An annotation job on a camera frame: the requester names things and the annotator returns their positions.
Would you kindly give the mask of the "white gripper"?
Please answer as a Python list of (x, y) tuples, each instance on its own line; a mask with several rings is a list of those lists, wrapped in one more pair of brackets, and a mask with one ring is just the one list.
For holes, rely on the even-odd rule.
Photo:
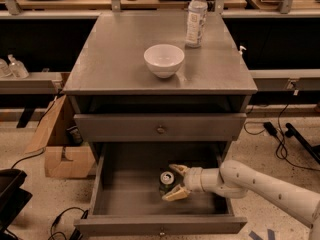
[(176, 185), (171, 191), (162, 196), (167, 202), (182, 200), (189, 196), (190, 191), (210, 192), (211, 187), (211, 169), (203, 169), (201, 167), (187, 167), (185, 165), (170, 164), (169, 168), (184, 176), (184, 185)]

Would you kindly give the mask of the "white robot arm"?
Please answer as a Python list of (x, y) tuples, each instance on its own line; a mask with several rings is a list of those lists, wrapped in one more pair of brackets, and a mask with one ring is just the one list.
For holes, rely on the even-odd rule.
[(309, 240), (320, 239), (320, 194), (255, 171), (245, 164), (226, 160), (218, 168), (204, 169), (170, 164), (183, 177), (162, 199), (181, 200), (192, 192), (210, 192), (239, 199), (251, 190), (310, 228)]

